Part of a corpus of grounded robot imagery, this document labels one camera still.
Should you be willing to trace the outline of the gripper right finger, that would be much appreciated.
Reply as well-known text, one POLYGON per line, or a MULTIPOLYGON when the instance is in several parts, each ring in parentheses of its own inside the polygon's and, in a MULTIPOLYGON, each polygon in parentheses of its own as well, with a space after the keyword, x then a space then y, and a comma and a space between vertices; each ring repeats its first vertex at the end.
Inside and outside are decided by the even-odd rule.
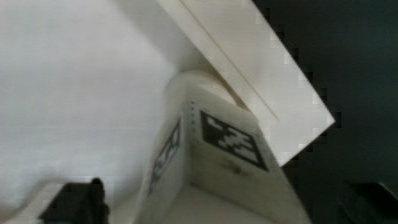
POLYGON ((398 224, 398 183, 343 183, 337 224, 398 224))

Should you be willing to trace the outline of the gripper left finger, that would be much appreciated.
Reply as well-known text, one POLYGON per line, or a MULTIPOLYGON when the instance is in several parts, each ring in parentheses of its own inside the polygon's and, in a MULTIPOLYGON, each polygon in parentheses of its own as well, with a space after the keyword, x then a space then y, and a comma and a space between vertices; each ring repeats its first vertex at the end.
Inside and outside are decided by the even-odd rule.
POLYGON ((39 215, 42 224, 108 224, 104 186, 99 178, 88 183, 69 182, 39 215))

